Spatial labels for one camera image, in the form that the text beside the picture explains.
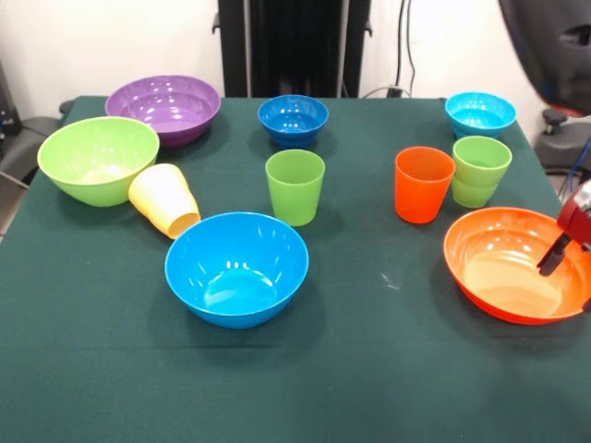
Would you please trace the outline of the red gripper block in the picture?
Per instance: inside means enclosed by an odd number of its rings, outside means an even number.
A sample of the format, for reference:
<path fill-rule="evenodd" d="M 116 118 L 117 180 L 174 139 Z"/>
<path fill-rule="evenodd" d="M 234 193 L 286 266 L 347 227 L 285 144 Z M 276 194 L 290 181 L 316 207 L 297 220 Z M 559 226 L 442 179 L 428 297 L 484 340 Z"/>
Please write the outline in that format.
<path fill-rule="evenodd" d="M 571 241 L 590 251 L 590 181 L 584 182 L 567 199 L 557 219 L 562 234 L 555 240 L 537 264 L 539 274 L 551 275 L 565 257 L 565 248 Z M 583 311 L 591 311 L 591 299 L 583 304 Z"/>

